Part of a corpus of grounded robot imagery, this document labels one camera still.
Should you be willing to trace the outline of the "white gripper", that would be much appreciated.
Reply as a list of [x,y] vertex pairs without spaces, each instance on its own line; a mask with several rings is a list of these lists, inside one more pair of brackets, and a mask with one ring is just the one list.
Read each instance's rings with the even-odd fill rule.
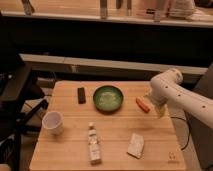
[[155,110],[159,117],[163,117],[166,112],[165,104],[168,102],[168,99],[160,94],[155,89],[150,89],[146,94],[146,97],[150,100],[150,102],[155,105]]

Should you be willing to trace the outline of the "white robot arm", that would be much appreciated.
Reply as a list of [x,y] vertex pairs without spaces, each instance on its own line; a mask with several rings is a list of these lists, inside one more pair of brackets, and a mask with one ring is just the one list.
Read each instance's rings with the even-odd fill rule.
[[171,100],[213,129],[213,100],[181,87],[182,81],[183,75],[176,68],[170,68],[152,77],[148,95],[151,103],[162,112],[163,106]]

